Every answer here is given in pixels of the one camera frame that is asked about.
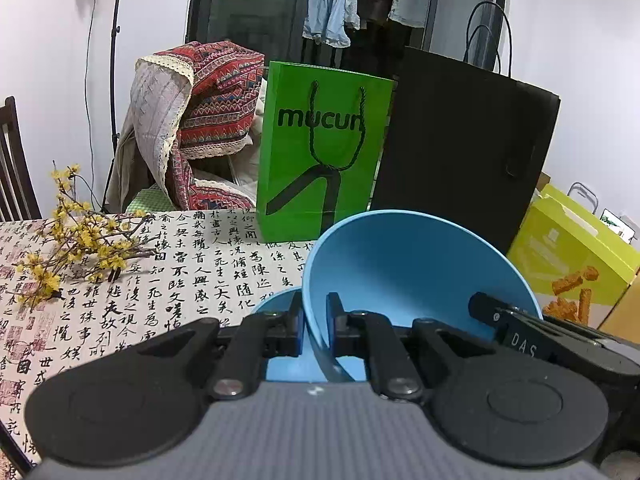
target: table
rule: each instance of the table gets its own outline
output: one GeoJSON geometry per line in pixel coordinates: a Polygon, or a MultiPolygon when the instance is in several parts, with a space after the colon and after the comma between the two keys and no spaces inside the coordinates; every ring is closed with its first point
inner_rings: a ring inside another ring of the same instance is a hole
{"type": "MultiPolygon", "coordinates": [[[[114,283],[63,282],[61,299],[31,312],[10,294],[31,286],[11,263],[50,250],[35,234],[41,224],[0,224],[0,420],[34,462],[22,409],[38,384],[199,317],[239,324],[261,300],[301,284],[312,247],[258,242],[254,212],[156,213],[141,228],[159,235],[156,256],[135,260],[114,283]]],[[[0,478],[11,469],[1,456],[0,478]]]]}

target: orange snack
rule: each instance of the orange snack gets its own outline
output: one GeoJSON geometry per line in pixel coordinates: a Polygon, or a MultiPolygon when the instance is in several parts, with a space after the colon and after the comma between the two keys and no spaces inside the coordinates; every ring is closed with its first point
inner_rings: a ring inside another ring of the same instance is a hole
{"type": "Polygon", "coordinates": [[[600,273],[598,272],[598,269],[592,266],[586,266],[582,271],[582,276],[589,282],[594,282],[595,280],[597,280],[599,275],[600,273]]]}
{"type": "Polygon", "coordinates": [[[582,285],[582,277],[580,276],[580,271],[574,272],[573,274],[569,274],[564,278],[560,278],[559,280],[555,280],[551,283],[551,288],[554,291],[554,294],[558,296],[563,292],[567,292],[572,288],[582,285]]]}
{"type": "Polygon", "coordinates": [[[552,301],[542,309],[542,313],[567,321],[577,321],[578,319],[577,305],[574,301],[567,301],[565,298],[556,298],[556,301],[552,301]]]}
{"type": "Polygon", "coordinates": [[[583,325],[589,324],[589,310],[591,307],[591,289],[580,289],[580,303],[578,304],[578,321],[583,325]]]}

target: rope handle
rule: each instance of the rope handle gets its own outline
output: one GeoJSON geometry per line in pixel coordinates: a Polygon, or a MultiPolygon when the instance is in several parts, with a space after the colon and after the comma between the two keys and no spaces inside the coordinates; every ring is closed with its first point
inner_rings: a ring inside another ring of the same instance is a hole
{"type": "Polygon", "coordinates": [[[468,62],[468,60],[469,60],[469,49],[471,48],[471,42],[474,40],[474,36],[478,33],[478,30],[480,30],[481,28],[485,28],[486,29],[487,34],[489,35],[489,39],[494,44],[495,56],[498,59],[498,74],[502,74],[502,62],[500,61],[500,52],[498,51],[498,43],[497,43],[497,41],[495,41],[494,35],[491,32],[491,29],[489,27],[487,27],[484,23],[481,23],[480,25],[478,25],[474,29],[474,31],[471,33],[471,38],[469,38],[469,41],[466,44],[465,57],[463,59],[465,60],[465,62],[468,62]]]}
{"type": "Polygon", "coordinates": [[[340,168],[336,168],[335,166],[332,166],[331,164],[325,164],[324,162],[322,162],[322,160],[320,160],[320,158],[318,157],[318,155],[316,154],[316,147],[315,147],[315,125],[314,125],[314,116],[315,116],[315,111],[314,111],[314,105],[315,105],[315,101],[316,101],[316,93],[318,92],[318,81],[314,80],[311,83],[311,95],[309,96],[309,151],[311,152],[311,156],[314,158],[314,160],[318,163],[318,164],[322,164],[324,166],[328,166],[329,168],[334,168],[334,170],[338,170],[338,171],[345,171],[348,170],[351,166],[353,166],[358,158],[358,155],[360,155],[360,150],[362,149],[362,145],[364,144],[364,138],[365,135],[367,134],[367,129],[364,125],[364,101],[367,98],[367,93],[364,89],[363,86],[360,87],[360,142],[358,143],[358,147],[356,148],[356,151],[353,153],[353,156],[351,157],[351,161],[346,165],[346,166],[342,166],[340,168]]]}
{"type": "MultiPolygon", "coordinates": [[[[511,78],[511,61],[513,60],[513,38],[511,36],[511,25],[509,24],[509,19],[507,18],[506,13],[504,12],[504,9],[498,5],[495,2],[491,2],[489,0],[485,0],[484,2],[480,2],[478,4],[476,4],[476,6],[474,7],[474,10],[471,11],[471,14],[469,15],[469,20],[468,22],[466,22],[466,44],[469,45],[469,29],[471,28],[471,21],[474,17],[474,14],[476,13],[476,10],[478,10],[479,7],[483,6],[483,5],[492,5],[494,7],[496,7],[498,10],[500,10],[500,13],[502,14],[502,17],[504,18],[504,21],[507,23],[507,30],[509,31],[509,74],[508,77],[511,78]]],[[[466,63],[468,61],[468,51],[465,52],[465,59],[463,59],[463,61],[466,63]]]]}

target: light blue bowl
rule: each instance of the light blue bowl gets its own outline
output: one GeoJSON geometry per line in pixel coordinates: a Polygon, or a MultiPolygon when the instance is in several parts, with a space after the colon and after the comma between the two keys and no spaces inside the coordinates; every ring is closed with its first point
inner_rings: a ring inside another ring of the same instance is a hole
{"type": "MultiPolygon", "coordinates": [[[[293,295],[300,287],[292,287],[266,298],[255,307],[257,312],[286,312],[289,310],[293,295]]],[[[314,341],[304,327],[302,352],[298,357],[274,357],[267,363],[266,379],[268,381],[295,383],[325,383],[352,380],[348,378],[336,360],[327,352],[314,348],[314,341]]]]}
{"type": "MultiPolygon", "coordinates": [[[[369,211],[338,222],[305,264],[302,300],[316,354],[329,356],[326,295],[345,311],[370,310],[397,326],[430,317],[490,340],[494,330],[469,316],[469,298],[485,292],[542,319],[533,292],[493,246],[459,225],[402,210],[369,211]]],[[[362,360],[338,358],[355,380],[362,360]]]]}

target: chair backrest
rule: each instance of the chair backrest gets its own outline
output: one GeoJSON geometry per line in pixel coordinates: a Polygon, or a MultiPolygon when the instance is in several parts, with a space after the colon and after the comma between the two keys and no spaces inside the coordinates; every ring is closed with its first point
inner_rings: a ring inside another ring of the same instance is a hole
{"type": "Polygon", "coordinates": [[[42,218],[24,160],[13,96],[0,107],[0,215],[5,222],[42,218]]]}

